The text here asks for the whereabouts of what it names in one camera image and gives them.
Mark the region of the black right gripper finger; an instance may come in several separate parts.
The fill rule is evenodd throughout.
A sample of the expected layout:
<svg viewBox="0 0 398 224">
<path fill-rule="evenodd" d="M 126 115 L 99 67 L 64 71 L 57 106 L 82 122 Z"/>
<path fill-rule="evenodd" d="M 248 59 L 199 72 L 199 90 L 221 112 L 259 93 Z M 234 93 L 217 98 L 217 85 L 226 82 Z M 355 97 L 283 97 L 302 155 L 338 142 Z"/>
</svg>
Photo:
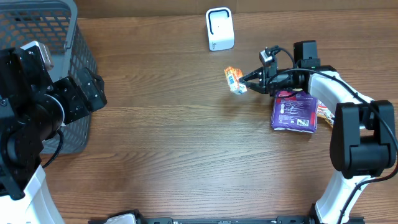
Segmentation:
<svg viewBox="0 0 398 224">
<path fill-rule="evenodd" d="M 252 91 L 256 91 L 258 93 L 267 93 L 266 86 L 260 83 L 242 82 L 242 84 L 245 85 L 247 89 Z"/>
<path fill-rule="evenodd" d="M 243 77 L 241 77 L 239 79 L 239 81 L 241 82 L 248 82 L 251 80 L 255 80 L 258 79 L 259 81 L 261 81 L 264 78 L 264 68 L 260 67 L 256 70 L 254 70 L 251 73 L 248 73 L 247 75 L 244 75 Z"/>
</svg>

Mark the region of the small orange snack packet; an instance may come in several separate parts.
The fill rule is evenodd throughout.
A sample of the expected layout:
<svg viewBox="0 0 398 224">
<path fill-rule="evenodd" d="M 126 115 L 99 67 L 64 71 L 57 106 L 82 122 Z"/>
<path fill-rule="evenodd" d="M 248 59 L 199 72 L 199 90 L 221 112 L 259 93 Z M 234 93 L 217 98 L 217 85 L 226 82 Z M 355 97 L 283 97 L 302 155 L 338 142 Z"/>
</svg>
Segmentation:
<svg viewBox="0 0 398 224">
<path fill-rule="evenodd" d="M 243 77 L 243 73 L 238 68 L 228 67 L 224 69 L 224 74 L 228 82 L 230 92 L 236 95 L 242 95 L 247 92 L 246 85 L 239 81 Z"/>
</svg>

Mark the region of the purple sanitary pad pack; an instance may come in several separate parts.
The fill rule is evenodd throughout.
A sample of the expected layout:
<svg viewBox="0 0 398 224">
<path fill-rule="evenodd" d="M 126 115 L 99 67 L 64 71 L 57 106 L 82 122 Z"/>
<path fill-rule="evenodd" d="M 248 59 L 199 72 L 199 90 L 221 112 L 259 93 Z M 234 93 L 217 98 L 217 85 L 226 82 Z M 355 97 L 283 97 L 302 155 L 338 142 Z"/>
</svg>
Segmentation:
<svg viewBox="0 0 398 224">
<path fill-rule="evenodd" d="M 278 91 L 271 126 L 274 130 L 314 133 L 317 130 L 317 99 L 304 91 Z"/>
</svg>

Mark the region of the colourful wet wipes pack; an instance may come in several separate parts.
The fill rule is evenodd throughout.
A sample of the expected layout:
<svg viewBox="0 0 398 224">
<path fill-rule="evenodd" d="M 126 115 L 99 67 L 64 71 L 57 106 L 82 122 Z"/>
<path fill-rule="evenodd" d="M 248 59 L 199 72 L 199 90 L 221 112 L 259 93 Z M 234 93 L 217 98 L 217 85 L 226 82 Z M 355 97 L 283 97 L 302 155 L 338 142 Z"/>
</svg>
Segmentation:
<svg viewBox="0 0 398 224">
<path fill-rule="evenodd" d="M 317 116 L 323 118 L 331 127 L 335 122 L 335 115 L 320 101 L 317 101 Z"/>
</svg>

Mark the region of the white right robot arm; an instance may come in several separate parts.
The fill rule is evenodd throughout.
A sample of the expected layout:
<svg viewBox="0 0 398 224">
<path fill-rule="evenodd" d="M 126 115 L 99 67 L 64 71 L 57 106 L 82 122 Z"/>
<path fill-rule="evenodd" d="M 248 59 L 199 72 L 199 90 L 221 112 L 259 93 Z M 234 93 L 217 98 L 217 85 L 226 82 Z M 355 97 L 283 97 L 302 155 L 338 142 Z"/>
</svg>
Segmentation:
<svg viewBox="0 0 398 224">
<path fill-rule="evenodd" d="M 317 43 L 294 43 L 293 67 L 279 69 L 279 46 L 259 53 L 262 67 L 239 82 L 258 93 L 275 96 L 281 90 L 301 89 L 320 100 L 335 115 L 330 159 L 335 169 L 322 197 L 311 207 L 308 223 L 363 223 L 349 213 L 362 191 L 397 175 L 394 106 L 375 101 L 348 85 L 330 65 L 322 65 Z"/>
</svg>

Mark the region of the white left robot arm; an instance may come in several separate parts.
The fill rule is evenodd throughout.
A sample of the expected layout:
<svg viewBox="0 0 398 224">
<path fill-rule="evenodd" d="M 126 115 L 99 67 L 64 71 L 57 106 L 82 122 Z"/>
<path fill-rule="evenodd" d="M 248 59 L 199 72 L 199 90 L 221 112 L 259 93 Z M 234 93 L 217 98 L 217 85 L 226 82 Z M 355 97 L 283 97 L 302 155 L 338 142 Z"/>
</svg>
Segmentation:
<svg viewBox="0 0 398 224">
<path fill-rule="evenodd" d="M 40 43 L 1 50 L 1 223 L 63 223 L 44 169 L 65 143 L 61 127 L 107 104 L 89 68 L 53 82 L 51 67 Z"/>
</svg>

